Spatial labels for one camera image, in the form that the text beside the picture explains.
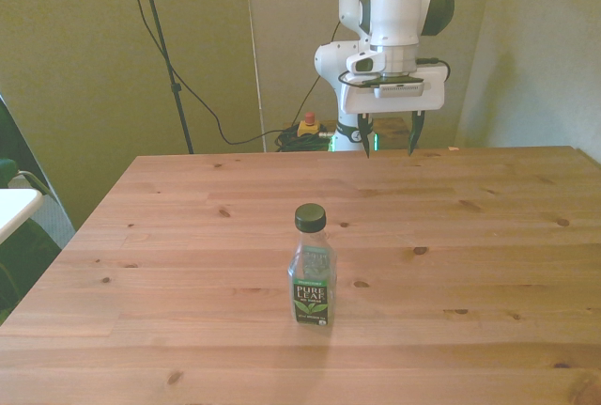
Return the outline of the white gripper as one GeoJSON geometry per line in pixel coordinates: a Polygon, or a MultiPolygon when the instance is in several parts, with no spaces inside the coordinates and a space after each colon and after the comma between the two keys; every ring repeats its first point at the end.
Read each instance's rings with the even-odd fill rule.
{"type": "Polygon", "coordinates": [[[409,75],[384,77],[378,73],[340,75],[340,108],[346,114],[358,114],[357,125],[365,154],[370,157],[369,134],[373,130],[370,115],[413,111],[408,137],[408,155],[417,147],[424,127],[425,111],[438,110],[444,104],[446,65],[419,66],[409,75]]]}

